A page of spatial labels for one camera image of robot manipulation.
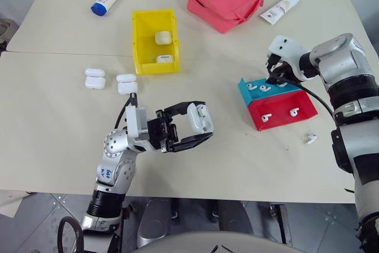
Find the yellow box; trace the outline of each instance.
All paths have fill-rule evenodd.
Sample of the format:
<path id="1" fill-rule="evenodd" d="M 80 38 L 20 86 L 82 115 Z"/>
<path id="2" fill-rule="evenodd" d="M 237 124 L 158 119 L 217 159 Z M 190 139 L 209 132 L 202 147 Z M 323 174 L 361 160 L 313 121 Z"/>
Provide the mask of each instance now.
<path id="1" fill-rule="evenodd" d="M 171 44 L 155 43 L 155 34 L 159 31 L 171 32 Z M 172 55 L 174 62 L 156 63 L 156 58 L 160 55 Z M 133 58 L 137 74 L 180 71 L 174 9 L 133 11 Z"/>

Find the tabletop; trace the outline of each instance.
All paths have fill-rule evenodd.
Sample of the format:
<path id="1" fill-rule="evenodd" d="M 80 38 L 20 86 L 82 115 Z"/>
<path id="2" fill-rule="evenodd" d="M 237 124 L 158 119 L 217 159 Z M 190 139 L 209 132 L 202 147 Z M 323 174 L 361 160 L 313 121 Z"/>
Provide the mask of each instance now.
<path id="1" fill-rule="evenodd" d="M 102 18 L 89 9 L 92 1 L 35 0 L 9 43 L 13 52 L 1 54 L 1 188 L 91 193 L 104 137 L 126 100 L 115 76 L 134 72 L 131 12 L 175 8 L 181 73 L 138 76 L 139 104 L 154 118 L 156 110 L 182 101 L 206 101 L 214 136 L 185 152 L 139 155 L 129 195 L 354 202 L 344 190 L 354 188 L 354 179 L 333 155 L 334 123 L 316 100 L 316 117 L 258 132 L 237 87 L 241 78 L 266 77 L 266 51 L 277 34 L 312 48 L 351 32 L 379 75 L 378 57 L 349 0 L 301 0 L 274 26 L 255 15 L 227 34 L 190 14 L 186 0 L 118 0 Z M 258 13 L 277 1 L 266 0 Z M 85 68 L 105 70 L 104 90 L 84 87 Z M 304 86 L 329 100 L 319 78 Z M 175 123 L 180 137 L 189 135 L 184 118 Z M 309 133 L 319 139 L 305 145 Z"/>

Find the cream tube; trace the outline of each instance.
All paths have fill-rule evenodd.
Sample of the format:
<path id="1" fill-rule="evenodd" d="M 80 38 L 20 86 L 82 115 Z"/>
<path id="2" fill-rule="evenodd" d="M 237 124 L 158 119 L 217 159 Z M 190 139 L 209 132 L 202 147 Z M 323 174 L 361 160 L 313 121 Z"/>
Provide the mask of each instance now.
<path id="1" fill-rule="evenodd" d="M 299 0 L 282 0 L 261 14 L 261 17 L 274 25 L 287 11 L 295 6 Z"/>

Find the floor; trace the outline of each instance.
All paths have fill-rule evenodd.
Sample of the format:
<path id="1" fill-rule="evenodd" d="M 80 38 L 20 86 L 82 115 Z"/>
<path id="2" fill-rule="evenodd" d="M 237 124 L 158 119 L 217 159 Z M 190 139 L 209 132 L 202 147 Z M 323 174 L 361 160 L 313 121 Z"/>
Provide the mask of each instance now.
<path id="1" fill-rule="evenodd" d="M 81 219 L 90 196 L 37 193 L 26 197 L 16 216 L 0 215 L 0 252 L 41 253 L 57 252 L 56 235 L 59 221 L 64 216 Z M 138 220 L 149 198 L 127 197 L 137 212 L 124 225 L 123 253 L 136 247 Z M 269 214 L 269 204 L 243 201 L 254 235 L 280 242 L 277 222 Z M 288 204 L 288 219 L 293 247 L 308 253 L 356 253 L 359 241 L 355 237 L 358 224 L 353 204 Z M 171 226 L 171 234 L 194 230 L 218 230 L 209 222 L 204 200 L 182 199 L 181 220 Z M 64 245 L 73 244 L 74 235 L 67 234 Z"/>

